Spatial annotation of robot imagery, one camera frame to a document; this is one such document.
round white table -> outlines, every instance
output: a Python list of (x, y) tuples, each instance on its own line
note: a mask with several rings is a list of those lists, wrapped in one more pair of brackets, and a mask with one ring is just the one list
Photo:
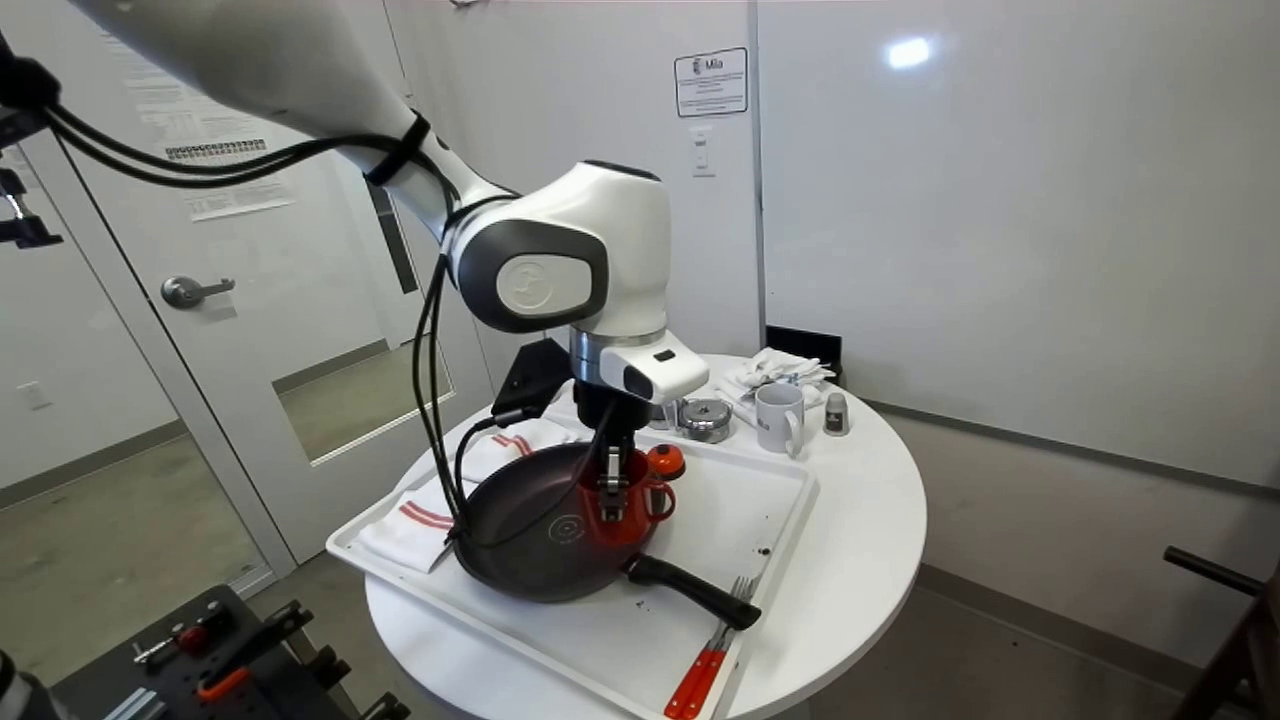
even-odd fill
[[(571, 416), (567, 391), (549, 416)], [(778, 602), (754, 627), (769, 654), (750, 658), (727, 704), (732, 716), (778, 716), (839, 680), (897, 620), (917, 581), (927, 529), (917, 462), (867, 404), (847, 400), (847, 416), (847, 435), (827, 435), (820, 412), (808, 412), (802, 463), (816, 481), (816, 502)], [(741, 422), (720, 447), (765, 452)], [(400, 669), (454, 710), (478, 716), (601, 714), (581, 690), (478, 641), (413, 598), (381, 581), (365, 581), (365, 592), (374, 623)]]

door handle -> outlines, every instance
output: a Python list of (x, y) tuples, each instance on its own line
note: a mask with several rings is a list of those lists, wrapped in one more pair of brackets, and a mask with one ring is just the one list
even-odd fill
[(216, 280), (216, 285), (197, 285), (191, 278), (170, 278), (165, 285), (162, 285), (162, 296), (165, 296), (165, 305), (170, 307), (200, 307), (204, 305), (204, 296), (220, 296), (220, 292), (231, 292), (238, 290), (238, 280)]
[(23, 180), (12, 170), (0, 170), (0, 196), (10, 206), (10, 222), (0, 222), (0, 244), (10, 242), (17, 247), (62, 244), (62, 236), (53, 236), (44, 222), (28, 214), (23, 192), (28, 192)]

whiteboard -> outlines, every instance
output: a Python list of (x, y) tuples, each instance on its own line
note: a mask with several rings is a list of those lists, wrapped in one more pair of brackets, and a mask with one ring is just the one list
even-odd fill
[(1280, 490), (1277, 0), (761, 0), (756, 46), (769, 326), (867, 400)]

wall outlet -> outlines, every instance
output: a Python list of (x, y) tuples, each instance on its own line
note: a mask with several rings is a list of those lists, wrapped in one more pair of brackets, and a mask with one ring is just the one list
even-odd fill
[(28, 412), (53, 407), (53, 400), (48, 400), (41, 381), (17, 385), (17, 400), (23, 400)]
[(707, 123), (689, 129), (689, 177), (718, 180), (718, 145)]

chair leg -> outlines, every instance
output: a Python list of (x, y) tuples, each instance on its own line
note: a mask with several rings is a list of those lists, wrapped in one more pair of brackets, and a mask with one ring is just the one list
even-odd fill
[(1197, 677), (1191, 691), (1181, 701), (1178, 720), (1207, 720), (1249, 677), (1249, 615), (1231, 634), (1231, 641), (1211, 658), (1211, 666)]

